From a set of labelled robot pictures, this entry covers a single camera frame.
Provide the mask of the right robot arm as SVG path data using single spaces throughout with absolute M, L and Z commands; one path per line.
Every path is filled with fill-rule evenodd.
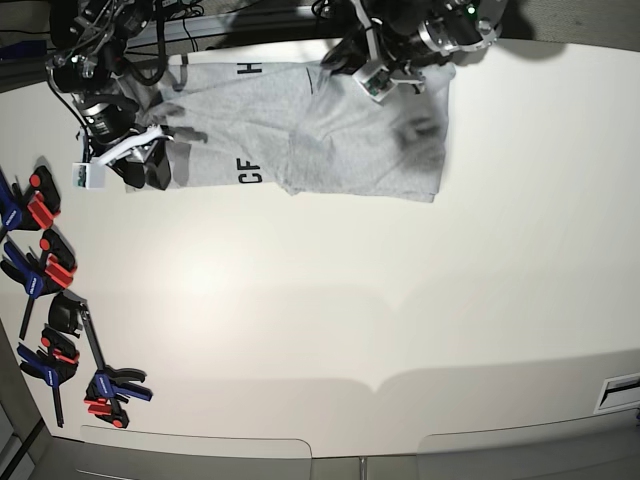
M 107 171 L 131 189 L 169 187 L 166 150 L 179 133 L 149 111 L 160 85 L 186 85 L 184 73 L 168 71 L 169 17 L 161 1 L 81 1 L 55 21 L 47 83 L 56 96 L 70 95 L 80 126 L 75 187 L 102 188 Z

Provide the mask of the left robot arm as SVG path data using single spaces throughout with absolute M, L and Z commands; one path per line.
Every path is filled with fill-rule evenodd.
M 317 1 L 317 19 L 347 33 L 321 61 L 349 75 L 380 103 L 396 87 L 416 91 L 426 83 L 420 69 L 492 46 L 501 33 L 505 1 Z

